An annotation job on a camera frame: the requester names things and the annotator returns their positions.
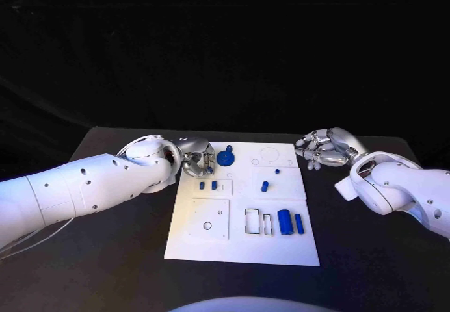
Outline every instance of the circular hole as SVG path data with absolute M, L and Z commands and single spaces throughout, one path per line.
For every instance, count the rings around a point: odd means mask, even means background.
M 209 230 L 211 226 L 210 222 L 203 223 L 203 229 Z
M 442 216 L 442 212 L 436 209 L 434 210 L 434 217 L 438 219 Z

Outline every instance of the white foam board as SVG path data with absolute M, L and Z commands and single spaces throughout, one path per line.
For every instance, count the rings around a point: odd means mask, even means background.
M 180 173 L 164 258 L 318 267 L 307 198 L 292 144 L 211 142 L 210 145 L 214 153 L 230 145 L 235 162 L 227 167 L 216 164 L 214 174 L 207 179 Z M 278 175 L 274 174 L 275 169 L 279 169 Z M 204 187 L 210 185 L 210 181 L 206 180 L 226 181 L 223 192 L 197 192 L 200 181 L 206 182 Z M 269 182 L 266 193 L 261 192 L 263 181 Z M 224 210 L 224 202 L 227 237 L 223 236 L 223 218 L 216 215 L 219 207 Z M 199 211 L 200 208 L 204 213 L 201 218 L 196 219 L 193 211 Z M 259 234 L 245 233 L 245 209 L 258 209 Z M 281 235 L 276 217 L 281 209 L 289 210 L 291 217 L 297 213 L 301 215 L 302 235 L 297 232 L 294 218 L 294 234 Z M 263 215 L 271 215 L 271 235 L 263 234 Z M 206 230 L 203 225 L 211 217 L 217 217 L 213 222 L 217 222 L 219 227 L 210 222 L 210 229 Z M 213 228 L 220 228 L 220 231 L 210 232 Z

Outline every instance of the dark table surface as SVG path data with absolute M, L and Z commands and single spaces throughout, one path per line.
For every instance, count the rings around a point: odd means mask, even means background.
M 135 138 L 292 143 L 301 135 L 93 128 L 70 160 L 115 154 Z M 360 137 L 370 151 L 415 161 L 400 138 Z M 349 168 L 298 159 L 320 267 L 164 260 L 178 184 L 76 218 L 0 264 L 1 311 L 167 311 L 224 296 L 288 299 L 341 311 L 447 311 L 450 243 L 405 213 L 346 202 Z

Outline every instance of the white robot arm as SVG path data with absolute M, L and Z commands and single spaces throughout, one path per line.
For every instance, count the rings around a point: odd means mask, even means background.
M 0 251 L 50 224 L 96 213 L 191 176 L 213 172 L 213 148 L 201 138 L 134 140 L 116 156 L 102 154 L 0 183 Z
M 403 211 L 422 226 L 450 238 L 450 171 L 424 170 L 399 155 L 369 153 L 340 128 L 312 131 L 295 143 L 295 152 L 308 160 L 308 169 L 351 166 L 336 189 L 344 200 L 360 198 L 372 211 L 385 215 Z

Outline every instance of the blue part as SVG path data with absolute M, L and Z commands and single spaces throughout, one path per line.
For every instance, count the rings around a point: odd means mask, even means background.
M 222 167 L 227 167 L 235 162 L 235 155 L 232 153 L 232 146 L 226 146 L 226 150 L 217 154 L 217 164 Z
M 295 214 L 294 217 L 295 217 L 295 223 L 297 223 L 298 234 L 304 234 L 304 229 L 302 229 L 299 214 Z
M 266 192 L 266 188 L 269 187 L 269 183 L 266 181 L 262 182 L 261 192 Z
M 292 220 L 291 213 L 286 209 L 278 210 L 278 222 L 279 222 L 279 231 L 281 235 L 292 234 Z

